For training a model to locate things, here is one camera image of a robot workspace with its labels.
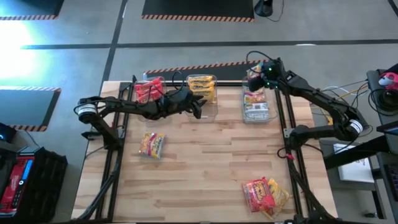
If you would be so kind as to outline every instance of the gray floor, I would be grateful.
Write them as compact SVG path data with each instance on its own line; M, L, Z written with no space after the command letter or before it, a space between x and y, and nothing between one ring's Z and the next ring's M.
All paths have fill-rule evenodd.
M58 20L0 21L0 85L62 88L48 130L32 133L40 145L66 155L70 163L54 222L70 218L87 146L80 133L89 127L77 120L72 109L79 98L99 93L109 49L18 48L110 44L121 3L65 0ZM278 23L258 17L255 23L142 20L143 4L144 0L127 2L119 43L398 39L398 17L387 0L285 0L284 15ZM280 4L281 0L275 0L274 16L279 15ZM398 44L116 49L109 79L140 78L145 70L242 61L254 49L282 57L287 69L324 88L364 80L368 70L390 67L397 62ZM366 99L360 98L359 109L376 127L379 119ZM321 116L314 118L317 125L325 124ZM358 142L378 135L374 131ZM20 138L26 140L18 144L29 142L24 133ZM361 217L365 211L374 212L370 192L333 189L333 196L344 220L392 223L391 211L383 222Z

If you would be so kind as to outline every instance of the pink object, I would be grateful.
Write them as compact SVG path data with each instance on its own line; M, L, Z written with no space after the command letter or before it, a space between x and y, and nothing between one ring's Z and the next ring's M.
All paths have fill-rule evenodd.
M380 78L379 84L387 84L384 85L387 90L398 90L398 74L395 74L394 72L387 72L381 74Z

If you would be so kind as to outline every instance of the concrete floor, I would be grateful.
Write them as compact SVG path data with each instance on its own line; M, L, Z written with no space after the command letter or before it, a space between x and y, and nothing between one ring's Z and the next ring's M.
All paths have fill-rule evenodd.
M0 22L0 85L62 88L48 130L32 133L40 145L66 155L70 164L53 222L70 219L86 152L87 141L80 133L89 127L72 109L79 98L99 93L109 54L109 48L88 49L93 46L86 44L112 42L122 2L65 0L57 20ZM255 23L142 20L143 4L127 1L119 43L398 39L398 17L387 0L285 0L278 23L258 17ZM275 0L274 16L280 4ZM22 45L45 45L48 50L19 50ZM390 67L397 62L398 44L116 49L109 80L141 77L145 70L242 61L254 49L282 57L287 69L324 88L364 80L368 70ZM359 109L376 127L379 119L366 98L360 99ZM314 118L317 125L325 123L318 115ZM374 131L358 141L378 135ZM344 220L392 223L391 213L383 222L361 217L364 211L374 211L370 192L333 189L333 196Z

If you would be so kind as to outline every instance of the clear plastic container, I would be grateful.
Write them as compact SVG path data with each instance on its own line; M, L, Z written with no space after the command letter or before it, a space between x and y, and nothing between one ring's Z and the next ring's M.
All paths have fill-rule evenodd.
M191 82L190 80L199 79L202 83ZM193 94L203 95L207 102L201 107L201 118L196 119L192 113L187 113L189 122L193 123L212 123L218 114L217 99L217 77L214 75L189 75L187 76L187 86L193 91Z
M242 80L243 121L246 124L264 124L277 117L272 90L260 88L250 92L248 78Z
M159 99L167 92L167 86L164 77L146 78L145 75L143 77L144 80L137 81L134 85L134 90L132 93L133 101L138 101L139 103L147 103L148 101ZM165 123L166 119L167 118L160 118L157 121L152 121L145 119L143 116L138 117L138 120L146 122L147 127L153 127L158 124L163 124Z

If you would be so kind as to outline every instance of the wooden table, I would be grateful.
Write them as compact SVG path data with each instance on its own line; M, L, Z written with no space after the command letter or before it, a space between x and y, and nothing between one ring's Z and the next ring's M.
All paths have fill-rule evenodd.
M117 96L119 84L104 82L101 96ZM275 97L270 90L267 95L270 100ZM292 97L292 104L297 124L313 126L308 101ZM240 87L219 87L219 112L214 123L189 123L182 114L147 128L138 116L130 115L113 221L270 222L261 213L249 213L241 184L274 178L292 193L287 162L276 155L284 147L280 121L244 124L241 107ZM270 103L270 110L275 107ZM108 115L106 120L110 123L112 118ZM145 131L167 135L161 160L137 155ZM318 146L318 141L308 143ZM90 142L87 153L102 144L102 140ZM336 216L322 155L310 147L302 149L311 190ZM86 159L72 218L82 214L98 193L105 158L102 150ZM300 198L306 210L303 194ZM293 215L291 198L277 221Z

